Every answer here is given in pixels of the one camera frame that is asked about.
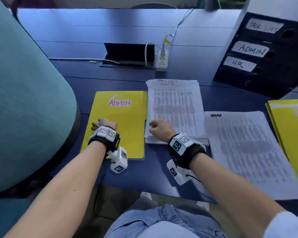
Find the black wrist strap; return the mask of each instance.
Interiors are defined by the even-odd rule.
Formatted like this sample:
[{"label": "black wrist strap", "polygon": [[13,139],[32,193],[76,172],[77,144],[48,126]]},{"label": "black wrist strap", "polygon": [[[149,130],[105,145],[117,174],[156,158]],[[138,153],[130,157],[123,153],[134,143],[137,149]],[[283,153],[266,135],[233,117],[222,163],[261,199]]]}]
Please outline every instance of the black wrist strap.
[{"label": "black wrist strap", "polygon": [[179,155],[178,152],[170,145],[171,141],[174,137],[176,137],[179,134],[176,134],[171,137],[171,139],[168,142],[168,151],[169,154],[174,161],[176,166],[179,166],[181,168],[190,169],[189,165],[192,161],[192,159],[198,154],[198,153],[206,153],[205,149],[200,146],[199,144],[192,144],[191,146],[187,147],[186,150],[182,155]]},{"label": "black wrist strap", "polygon": [[[107,128],[110,128],[112,130],[114,130],[112,127],[110,126],[104,126],[104,127],[107,127]],[[88,145],[93,142],[93,141],[98,141],[98,142],[101,142],[103,143],[105,146],[106,146],[106,154],[105,154],[105,158],[108,156],[107,152],[108,151],[112,151],[112,152],[115,152],[118,147],[119,147],[119,143],[120,143],[120,136],[119,134],[116,132],[115,133],[115,137],[113,138],[113,141],[110,141],[108,140],[107,138],[105,137],[100,137],[97,135],[97,132],[99,132],[99,129],[101,129],[102,127],[98,128],[94,134],[90,137],[89,141],[88,141]]]}]

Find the white power outlet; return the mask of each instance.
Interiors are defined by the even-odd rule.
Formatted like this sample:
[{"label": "white power outlet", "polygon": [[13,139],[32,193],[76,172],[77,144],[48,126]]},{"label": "white power outlet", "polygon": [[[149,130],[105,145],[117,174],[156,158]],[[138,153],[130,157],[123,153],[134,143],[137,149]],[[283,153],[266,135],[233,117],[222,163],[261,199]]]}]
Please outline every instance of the white power outlet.
[{"label": "white power outlet", "polygon": [[156,71],[165,72],[167,71],[168,67],[168,58],[169,58],[169,51],[165,50],[165,54],[161,55],[161,50],[159,51],[159,54],[156,59],[155,68]]}]

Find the label with admin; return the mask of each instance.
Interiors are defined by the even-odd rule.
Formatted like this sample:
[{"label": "label with admin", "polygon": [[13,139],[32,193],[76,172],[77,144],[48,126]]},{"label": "label with admin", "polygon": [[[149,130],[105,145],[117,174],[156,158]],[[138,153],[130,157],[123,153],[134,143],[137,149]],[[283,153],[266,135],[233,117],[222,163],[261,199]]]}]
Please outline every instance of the label with admin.
[{"label": "label with admin", "polygon": [[238,53],[244,53],[244,54],[252,55],[256,57],[263,57],[269,51],[269,47],[265,47],[262,45],[253,44],[249,42],[244,42],[244,41],[237,41],[234,44],[232,51],[238,52]]},{"label": "label with admin", "polygon": [[259,31],[259,32],[274,34],[278,30],[280,30],[283,26],[284,26],[283,23],[251,18],[248,21],[246,28],[250,30]]},{"label": "label with admin", "polygon": [[224,61],[223,65],[231,66],[233,68],[238,68],[247,72],[253,71],[257,64],[249,61],[245,61],[239,58],[228,56]]}]

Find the blue denim jeans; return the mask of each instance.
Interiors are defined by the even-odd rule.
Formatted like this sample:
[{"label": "blue denim jeans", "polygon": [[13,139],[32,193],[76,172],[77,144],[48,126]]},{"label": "blue denim jeans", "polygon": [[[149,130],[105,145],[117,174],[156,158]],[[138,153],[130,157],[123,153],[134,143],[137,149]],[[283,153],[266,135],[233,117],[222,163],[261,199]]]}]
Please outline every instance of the blue denim jeans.
[{"label": "blue denim jeans", "polygon": [[154,201],[141,197],[111,225],[105,238],[136,238],[148,227],[168,221],[182,226],[200,238],[226,238],[220,224],[203,208],[157,207]]}]

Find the stack of paper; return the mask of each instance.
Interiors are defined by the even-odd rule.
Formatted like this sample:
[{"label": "stack of paper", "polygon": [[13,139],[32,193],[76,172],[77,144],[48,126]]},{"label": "stack of paper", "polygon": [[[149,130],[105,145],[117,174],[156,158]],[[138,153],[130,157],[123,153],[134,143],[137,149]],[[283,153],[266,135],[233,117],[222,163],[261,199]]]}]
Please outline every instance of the stack of paper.
[{"label": "stack of paper", "polygon": [[277,139],[298,176],[298,99],[266,104]]},{"label": "stack of paper", "polygon": [[148,86],[146,143],[165,144],[149,132],[152,120],[165,120],[177,133],[185,133],[208,145],[199,83],[196,80],[155,79]]},{"label": "stack of paper", "polygon": [[262,112],[205,112],[212,157],[275,200],[298,199],[298,178]]},{"label": "stack of paper", "polygon": [[92,135],[91,123],[107,118],[118,123],[119,146],[127,150],[128,159],[144,159],[145,120],[147,118],[146,91],[96,92],[88,119],[82,150]]}]

